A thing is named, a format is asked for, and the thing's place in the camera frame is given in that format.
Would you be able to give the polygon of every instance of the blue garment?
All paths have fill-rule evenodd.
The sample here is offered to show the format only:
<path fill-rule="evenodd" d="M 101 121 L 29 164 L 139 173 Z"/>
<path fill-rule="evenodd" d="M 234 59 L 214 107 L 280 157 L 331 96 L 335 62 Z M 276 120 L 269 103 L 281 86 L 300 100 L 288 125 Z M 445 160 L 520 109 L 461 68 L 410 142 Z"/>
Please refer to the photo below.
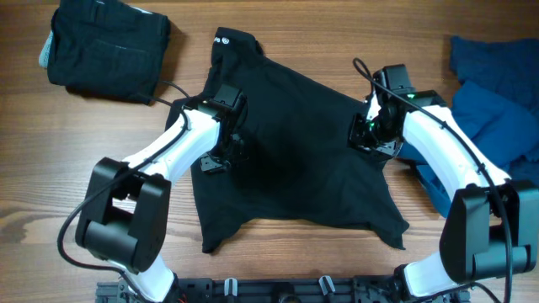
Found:
<path fill-rule="evenodd" d="M 491 162 L 539 186 L 539 40 L 451 43 L 451 69 L 464 83 L 453 98 L 455 121 Z M 398 156 L 415 161 L 434 207 L 447 216 L 451 202 L 423 157 L 408 144 Z"/>
<path fill-rule="evenodd" d="M 539 40 L 484 43 L 453 37 L 450 69 L 461 83 L 473 81 L 523 106 L 539 120 Z M 526 158 L 539 161 L 539 145 Z"/>

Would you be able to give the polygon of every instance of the cable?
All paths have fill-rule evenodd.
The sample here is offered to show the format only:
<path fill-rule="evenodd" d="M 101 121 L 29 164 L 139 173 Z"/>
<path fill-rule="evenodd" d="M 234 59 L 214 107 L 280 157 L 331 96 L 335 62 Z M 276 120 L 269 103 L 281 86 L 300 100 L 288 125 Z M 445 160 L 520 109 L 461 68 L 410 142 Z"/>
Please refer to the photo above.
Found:
<path fill-rule="evenodd" d="M 511 288 L 513 284 L 513 243 L 511 241 L 511 231 L 509 226 L 509 221 L 507 218 L 507 212 L 505 211 L 504 203 L 502 202 L 502 199 L 499 197 L 499 193 L 496 190 L 496 187 L 494 186 L 493 180 L 490 178 L 490 175 L 488 175 L 487 169 L 485 168 L 484 164 L 481 163 L 481 161 L 478 159 L 478 157 L 475 155 L 475 153 L 472 151 L 470 146 L 462 139 L 456 132 L 453 130 L 445 121 L 440 120 L 435 115 L 431 114 L 430 112 L 422 109 L 416 104 L 410 103 L 405 98 L 395 94 L 391 90 L 385 88 L 383 85 L 376 82 L 369 74 L 369 72 L 364 72 L 361 70 L 361 68 L 358 66 L 358 63 L 366 67 L 366 64 L 360 59 L 360 58 L 354 58 L 352 61 L 354 64 L 355 69 L 357 72 L 363 76 L 366 80 L 368 80 L 371 85 L 375 85 L 377 88 L 380 88 L 385 93 L 391 94 L 393 97 L 397 98 L 399 101 L 403 102 L 409 107 L 412 107 L 422 114 L 426 115 L 427 117 L 431 118 L 432 120 L 439 123 L 443 128 L 447 129 L 454 137 L 459 141 L 459 143 L 464 147 L 464 149 L 467 151 L 467 153 L 470 155 L 472 160 L 476 163 L 478 166 L 479 172 L 485 177 L 488 183 L 488 188 L 490 191 L 491 196 L 494 198 L 494 204 L 498 208 L 499 216 L 502 219 L 502 225 L 504 228 L 504 236 L 505 236 L 505 287 L 504 287 L 504 303 L 509 303 L 511 299 Z"/>
<path fill-rule="evenodd" d="M 170 81 L 165 81 L 165 80 L 159 80 L 159 82 L 168 84 L 168 85 L 170 85 L 171 87 L 178 89 L 178 90 L 179 90 L 179 91 L 180 91 L 186 98 L 189 98 L 189 94 L 186 93 L 186 92 L 185 92 L 181 87 L 179 87 L 178 85 L 176 85 L 176 84 L 174 84 L 174 83 L 172 83 L 172 82 L 170 82 Z"/>
<path fill-rule="evenodd" d="M 172 104 L 170 102 L 168 102 L 168 101 L 164 101 L 164 103 L 166 105 L 172 106 Z M 93 264 L 81 263 L 81 262 L 78 262 L 77 260 L 71 258 L 67 254 L 67 252 L 66 252 L 66 250 L 64 248 L 64 237 L 66 235 L 67 228 L 71 225 L 71 223 L 75 219 L 75 217 L 77 217 L 77 215 L 82 211 L 84 206 L 86 206 L 89 203 L 91 203 L 92 201 L 94 201 L 106 189 L 112 188 L 116 184 L 122 182 L 126 178 L 129 178 L 130 176 L 132 176 L 133 174 L 138 172 L 139 169 L 141 169 L 141 168 L 145 167 L 146 165 L 150 164 L 151 162 L 153 162 L 153 160 L 155 160 L 157 157 L 159 157 L 159 155 L 161 155 L 163 152 L 165 152 L 167 149 L 169 149 L 174 143 L 176 143 L 184 135 L 184 133 L 188 130 L 189 118 L 187 117 L 187 114 L 185 114 L 185 112 L 182 109 L 180 110 L 180 113 L 181 113 L 182 117 L 184 118 L 184 126 L 182 127 L 182 130 L 169 143 L 167 143 L 167 145 L 163 146 L 161 149 L 156 151 L 154 154 L 152 154 L 150 157 L 145 159 L 143 162 L 141 162 L 140 164 L 136 165 L 133 168 L 130 168 L 129 170 L 127 170 L 125 173 L 122 173 L 117 178 L 109 181 L 106 185 L 104 185 L 96 193 L 91 194 L 90 196 L 88 196 L 66 218 L 66 220 L 64 221 L 64 223 L 60 227 L 60 231 L 58 232 L 58 238 L 56 240 L 56 245 L 57 245 L 57 248 L 58 248 L 58 252 L 60 253 L 61 257 L 64 260 L 66 260 L 68 263 L 70 263 L 72 265 L 75 265 L 75 266 L 77 266 L 79 268 L 86 268 L 86 269 L 93 269 L 93 270 L 107 270 L 107 271 L 114 271 L 114 272 L 118 273 L 122 277 L 122 279 L 124 279 L 126 281 L 126 283 L 129 285 L 129 287 L 131 287 L 135 291 L 136 295 L 139 297 L 138 300 L 143 300 L 145 302 L 147 302 L 147 301 L 144 298 L 144 296 L 142 295 L 141 291 L 129 280 L 129 278 L 125 274 L 124 270 L 116 268 L 116 267 L 112 267 L 112 266 L 101 266 L 101 265 L 93 265 Z"/>
<path fill-rule="evenodd" d="M 470 284 L 465 284 L 465 285 L 461 285 L 459 287 L 456 287 L 454 289 L 450 289 L 450 290 L 444 290 L 444 291 L 441 291 L 439 293 L 436 293 L 434 295 L 429 295 L 429 296 L 426 296 L 426 297 L 421 297 L 421 298 L 418 298 L 419 300 L 416 300 L 414 303 L 422 303 L 422 302 L 426 302 L 428 300 L 434 300 L 436 298 L 438 298 L 439 296 L 443 296 L 443 295 L 447 295 L 447 294 L 450 294 L 450 293 L 453 293 L 453 292 L 457 292 L 457 291 L 461 291 L 461 290 L 467 290 L 471 287 L 478 287 L 480 288 L 482 291 L 485 292 L 485 294 L 487 294 L 490 299 L 494 302 L 494 303 L 501 303 L 499 301 L 498 298 L 496 298 L 496 295 L 494 295 L 494 293 L 489 290 L 487 288 L 487 286 L 481 284 L 481 283 L 478 283 L 478 282 L 472 282 Z"/>

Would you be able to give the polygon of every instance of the black bracket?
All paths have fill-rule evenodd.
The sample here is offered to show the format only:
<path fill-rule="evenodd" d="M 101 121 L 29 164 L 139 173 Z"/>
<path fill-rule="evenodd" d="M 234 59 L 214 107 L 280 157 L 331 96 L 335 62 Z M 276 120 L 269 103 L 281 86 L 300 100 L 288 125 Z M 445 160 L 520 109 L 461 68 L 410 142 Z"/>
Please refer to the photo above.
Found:
<path fill-rule="evenodd" d="M 237 130 L 247 119 L 247 97 L 242 90 L 223 83 L 214 98 L 191 99 L 185 107 L 209 114 L 221 123 L 216 146 L 200 157 L 204 173 L 222 173 L 239 162 L 247 160 L 244 142 Z"/>
<path fill-rule="evenodd" d="M 93 168 L 86 197 L 129 169 L 125 162 L 103 158 Z M 167 230 L 170 181 L 161 175 L 135 173 L 106 189 L 84 206 L 75 240 L 96 258 L 113 260 L 132 273 L 146 271 L 158 256 Z M 136 202 L 130 213 L 114 207 L 113 199 Z"/>
<path fill-rule="evenodd" d="M 508 181 L 497 190 L 504 201 L 513 242 L 513 272 L 533 270 L 537 261 L 539 189 L 529 181 Z M 488 189 L 469 185 L 455 192 L 440 239 L 440 256 L 449 277 L 465 284 L 505 276 L 505 237 L 490 225 Z"/>

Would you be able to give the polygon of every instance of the black t-shirt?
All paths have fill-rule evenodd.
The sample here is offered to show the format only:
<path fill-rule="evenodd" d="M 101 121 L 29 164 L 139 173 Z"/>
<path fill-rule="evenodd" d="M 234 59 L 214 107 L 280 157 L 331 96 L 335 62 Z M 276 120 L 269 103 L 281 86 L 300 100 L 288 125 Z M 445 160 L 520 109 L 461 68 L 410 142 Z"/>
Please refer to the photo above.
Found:
<path fill-rule="evenodd" d="M 243 90 L 248 115 L 239 134 L 250 147 L 248 160 L 225 173 L 191 166 L 204 253 L 253 218 L 373 230 L 403 249 L 408 223 L 389 194 L 384 163 L 347 146 L 365 104 L 266 58 L 252 35 L 234 29 L 217 30 L 211 64 L 200 96 L 215 96 L 223 82 Z M 171 110 L 167 127 L 177 118 Z"/>

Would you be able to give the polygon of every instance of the wood grain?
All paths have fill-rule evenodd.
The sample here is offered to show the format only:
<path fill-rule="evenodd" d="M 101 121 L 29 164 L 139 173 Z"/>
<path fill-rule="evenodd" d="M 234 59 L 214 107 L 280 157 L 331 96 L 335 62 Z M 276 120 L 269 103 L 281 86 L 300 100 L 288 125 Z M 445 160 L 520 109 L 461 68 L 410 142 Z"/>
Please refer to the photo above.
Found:
<path fill-rule="evenodd" d="M 56 251 L 58 228 L 83 198 L 93 165 L 121 159 L 163 131 L 168 109 L 85 99 L 49 84 L 38 55 L 58 1 L 0 3 L 0 301 L 90 302 L 97 281 L 113 274 L 74 268 Z M 539 3 L 530 1 L 157 1 L 136 6 L 175 24 L 163 77 L 190 93 L 202 89 L 218 26 L 248 31 L 269 58 L 326 86 L 361 98 L 369 85 L 351 65 L 360 56 L 376 70 L 405 63 L 418 89 L 446 100 L 459 88 L 449 72 L 452 35 L 475 40 L 537 37 Z M 174 99 L 172 89 L 162 98 Z M 181 277 L 315 278 L 321 274 L 390 274 L 438 247 L 444 220 L 410 170 L 389 162 L 392 197 L 410 223 L 406 251 L 372 232 L 305 221 L 255 220 L 216 255 L 201 253 L 189 173 L 173 190 L 163 255 Z M 95 262 L 73 242 L 76 258 Z M 488 282 L 499 296 L 503 280 Z M 515 276 L 514 302 L 536 301 L 539 271 Z M 487 301 L 479 291 L 474 301 Z"/>

